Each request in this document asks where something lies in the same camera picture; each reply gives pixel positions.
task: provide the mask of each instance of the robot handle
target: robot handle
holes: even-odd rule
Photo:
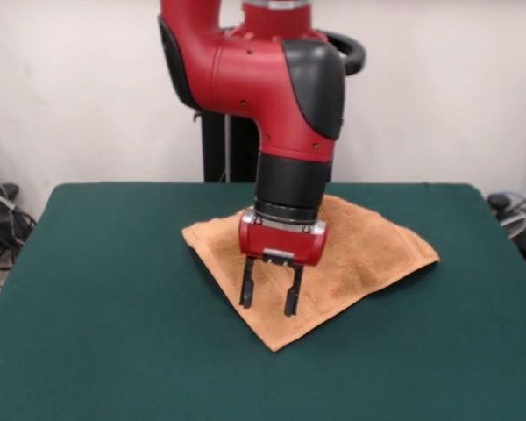
[[[347,76],[356,75],[363,69],[366,62],[366,50],[357,40],[336,32],[321,31],[321,33],[339,52],[345,55],[343,62]]]

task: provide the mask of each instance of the red robot arm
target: red robot arm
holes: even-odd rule
[[[313,30],[309,0],[244,0],[244,23],[227,30],[220,5],[162,0],[167,65],[184,104],[259,128],[254,210],[238,230],[247,256],[240,304],[251,306],[255,259],[286,264],[295,269],[285,307],[292,316],[302,268],[318,264],[325,245],[317,214],[343,123],[345,76],[362,69],[365,53],[352,39]]]

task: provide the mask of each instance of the silver metal ring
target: silver metal ring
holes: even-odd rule
[[[244,0],[245,4],[251,6],[264,7],[272,11],[291,11],[311,4],[311,0]]]

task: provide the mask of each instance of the table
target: table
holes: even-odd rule
[[[252,193],[57,188],[0,295],[0,420],[526,421],[526,264],[477,190],[332,184],[442,261],[278,353],[181,238]]]

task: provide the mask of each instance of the orange towel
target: orange towel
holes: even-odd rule
[[[304,269],[296,316],[283,313],[293,269],[260,260],[253,269],[252,307],[246,310],[239,306],[245,264],[238,243],[240,214],[191,225],[182,234],[239,315],[274,352],[364,296],[439,261],[432,247],[409,229],[372,210],[326,196],[320,219],[329,227],[328,241],[320,264]]]

